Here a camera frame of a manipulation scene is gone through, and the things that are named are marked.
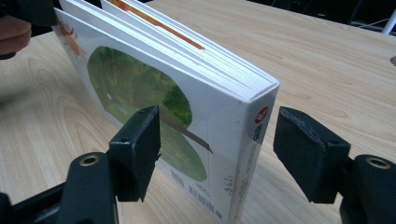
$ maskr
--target metal ring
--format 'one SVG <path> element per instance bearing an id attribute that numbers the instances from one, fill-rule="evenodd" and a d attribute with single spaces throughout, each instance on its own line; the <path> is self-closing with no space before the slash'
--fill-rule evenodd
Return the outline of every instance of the metal ring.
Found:
<path id="1" fill-rule="evenodd" d="M 91 166 L 99 162 L 100 158 L 96 155 L 86 156 L 79 161 L 81 166 Z"/>
<path id="2" fill-rule="evenodd" d="M 370 165 L 372 165 L 372 166 L 374 166 L 376 168 L 384 169 L 384 170 L 390 169 L 389 163 L 387 161 L 381 160 L 379 158 L 369 157 L 369 158 L 366 159 L 366 161 Z"/>

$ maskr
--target barcode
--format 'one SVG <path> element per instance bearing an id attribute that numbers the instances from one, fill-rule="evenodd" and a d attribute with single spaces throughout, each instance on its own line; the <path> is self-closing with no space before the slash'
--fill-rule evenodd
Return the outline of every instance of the barcode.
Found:
<path id="1" fill-rule="evenodd" d="M 172 170 L 171 170 L 171 173 L 172 173 L 172 177 L 176 180 L 176 182 L 177 182 L 179 185 L 181 185 L 181 187 L 184 188 L 184 181 L 183 181 L 183 179 L 182 179 L 180 176 L 178 176 L 177 174 L 175 174 Z"/>
<path id="2" fill-rule="evenodd" d="M 208 201 L 204 196 L 202 196 L 196 189 L 193 189 L 191 186 L 189 186 L 189 191 L 192 196 L 194 196 L 200 203 L 202 203 L 204 206 L 206 206 L 207 209 L 209 209 L 212 213 L 215 213 L 215 206 Z"/>

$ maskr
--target wooden table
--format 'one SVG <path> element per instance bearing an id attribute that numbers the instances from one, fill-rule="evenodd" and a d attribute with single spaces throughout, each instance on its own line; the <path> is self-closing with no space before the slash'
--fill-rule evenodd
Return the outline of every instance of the wooden table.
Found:
<path id="1" fill-rule="evenodd" d="M 148 3 L 281 82 L 241 223 L 340 223 L 336 204 L 308 203 L 273 152 L 281 105 L 311 115 L 352 144 L 350 156 L 396 162 L 396 38 L 237 0 Z M 75 157 L 106 151 L 117 132 L 88 96 L 54 34 L 0 62 L 0 191 L 20 202 L 65 181 Z M 123 223 L 212 223 L 156 170 Z"/>

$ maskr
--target leaf illustration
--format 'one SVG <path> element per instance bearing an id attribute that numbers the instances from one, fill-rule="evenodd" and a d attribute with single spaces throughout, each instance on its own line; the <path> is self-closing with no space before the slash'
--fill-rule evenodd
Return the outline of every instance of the leaf illustration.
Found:
<path id="1" fill-rule="evenodd" d="M 119 122 L 124 123 L 140 108 L 159 105 L 162 159 L 196 181 L 207 179 L 200 157 L 180 132 L 191 124 L 192 113 L 188 99 L 172 78 L 108 47 L 97 48 L 87 67 L 105 111 Z"/>

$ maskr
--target red logo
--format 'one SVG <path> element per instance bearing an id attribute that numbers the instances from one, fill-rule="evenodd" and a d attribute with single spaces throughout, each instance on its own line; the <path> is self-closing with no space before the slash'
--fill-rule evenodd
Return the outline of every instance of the red logo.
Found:
<path id="1" fill-rule="evenodd" d="M 265 119 L 265 116 L 267 116 L 268 113 L 268 107 L 266 106 L 263 108 L 259 114 L 257 114 L 256 119 L 254 120 L 256 123 L 262 122 L 263 119 Z"/>

